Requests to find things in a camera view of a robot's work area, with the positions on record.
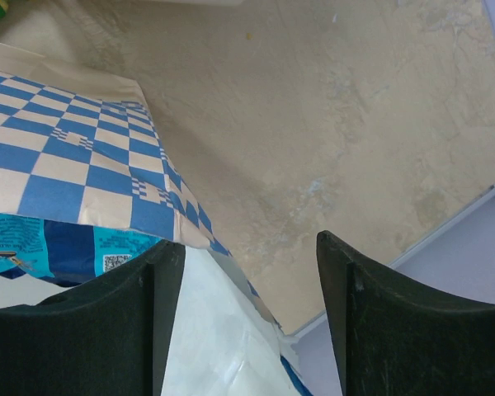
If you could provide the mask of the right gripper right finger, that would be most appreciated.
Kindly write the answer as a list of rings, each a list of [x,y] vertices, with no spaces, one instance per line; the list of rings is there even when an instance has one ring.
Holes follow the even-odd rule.
[[[325,298],[333,293],[323,282],[323,234],[332,238],[329,247],[339,242],[350,248],[348,257],[368,257],[333,233],[318,234],[318,273],[328,310]],[[495,309],[390,308],[386,298],[378,305],[372,298],[371,292],[351,298],[357,313],[348,328],[337,331],[328,321],[345,395],[495,395]]]

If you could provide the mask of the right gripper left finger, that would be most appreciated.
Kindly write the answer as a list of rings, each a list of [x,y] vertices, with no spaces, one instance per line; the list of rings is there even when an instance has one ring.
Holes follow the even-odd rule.
[[[185,257],[160,242],[37,305],[0,309],[0,395],[159,395]]]

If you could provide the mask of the large blue snack bag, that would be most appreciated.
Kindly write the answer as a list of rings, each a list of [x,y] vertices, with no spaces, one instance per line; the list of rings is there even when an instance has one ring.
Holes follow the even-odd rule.
[[[72,287],[117,268],[160,241],[135,231],[0,214],[0,276],[29,275]]]

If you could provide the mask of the checkered paper bag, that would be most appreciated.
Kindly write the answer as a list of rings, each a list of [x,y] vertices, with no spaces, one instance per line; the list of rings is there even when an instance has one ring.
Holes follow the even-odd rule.
[[[137,82],[0,43],[0,215],[184,246],[159,395],[308,393],[291,341],[215,237]],[[0,309],[76,286],[0,276]]]

